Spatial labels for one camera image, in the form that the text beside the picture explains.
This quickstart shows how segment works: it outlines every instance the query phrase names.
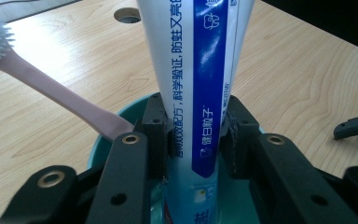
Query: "wooden tabletop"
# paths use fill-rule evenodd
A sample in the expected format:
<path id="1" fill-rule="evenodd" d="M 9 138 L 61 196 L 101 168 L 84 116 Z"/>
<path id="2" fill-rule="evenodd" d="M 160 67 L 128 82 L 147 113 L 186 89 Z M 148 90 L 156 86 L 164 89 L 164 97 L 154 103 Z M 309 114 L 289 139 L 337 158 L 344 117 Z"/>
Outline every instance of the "wooden tabletop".
<path id="1" fill-rule="evenodd" d="M 9 24 L 14 49 L 87 100 L 113 112 L 158 91 L 141 22 L 114 13 L 134 0 L 83 0 Z M 232 94 L 268 133 L 292 139 L 311 163 L 342 176 L 358 165 L 358 136 L 333 139 L 358 117 L 358 48 L 255 2 Z M 0 215 L 25 180 L 47 166 L 86 170 L 97 133 L 0 72 Z"/>

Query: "blue label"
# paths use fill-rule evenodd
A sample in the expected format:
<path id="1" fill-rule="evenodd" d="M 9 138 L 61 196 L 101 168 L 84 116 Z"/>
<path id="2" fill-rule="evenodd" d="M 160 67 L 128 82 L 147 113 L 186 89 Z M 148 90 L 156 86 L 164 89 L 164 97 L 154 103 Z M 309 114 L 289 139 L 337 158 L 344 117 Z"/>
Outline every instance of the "blue label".
<path id="1" fill-rule="evenodd" d="M 222 113 L 228 0 L 194 1 L 192 170 L 214 172 Z"/>

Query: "blue and white toothpaste tube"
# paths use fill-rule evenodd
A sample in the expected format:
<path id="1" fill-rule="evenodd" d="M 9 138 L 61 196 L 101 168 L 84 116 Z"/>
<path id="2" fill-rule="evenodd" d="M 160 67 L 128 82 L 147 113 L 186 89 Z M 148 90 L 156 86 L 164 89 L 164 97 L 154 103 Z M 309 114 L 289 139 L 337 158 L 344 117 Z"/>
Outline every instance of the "blue and white toothpaste tube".
<path id="1" fill-rule="evenodd" d="M 217 154 L 254 0 L 137 0 L 174 155 L 165 223 L 215 223 Z"/>

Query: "dark floor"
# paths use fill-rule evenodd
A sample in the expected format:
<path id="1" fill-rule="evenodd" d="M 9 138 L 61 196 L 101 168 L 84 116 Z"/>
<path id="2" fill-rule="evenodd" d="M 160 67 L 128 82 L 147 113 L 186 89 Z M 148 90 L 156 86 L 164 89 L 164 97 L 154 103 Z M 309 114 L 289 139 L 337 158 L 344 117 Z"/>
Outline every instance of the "dark floor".
<path id="1" fill-rule="evenodd" d="M 358 46 L 358 0 L 263 0 Z"/>

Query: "pink toothbrush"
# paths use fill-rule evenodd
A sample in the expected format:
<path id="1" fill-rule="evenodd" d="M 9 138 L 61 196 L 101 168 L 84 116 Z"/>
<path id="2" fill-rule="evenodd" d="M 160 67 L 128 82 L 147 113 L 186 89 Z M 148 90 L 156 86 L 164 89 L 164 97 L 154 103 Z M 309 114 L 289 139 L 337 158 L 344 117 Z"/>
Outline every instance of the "pink toothbrush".
<path id="1" fill-rule="evenodd" d="M 79 116 L 103 137 L 113 141 L 118 135 L 132 132 L 133 125 L 122 117 L 104 110 L 44 74 L 8 44 L 11 36 L 0 23 L 0 70 L 47 96 L 57 104 Z"/>

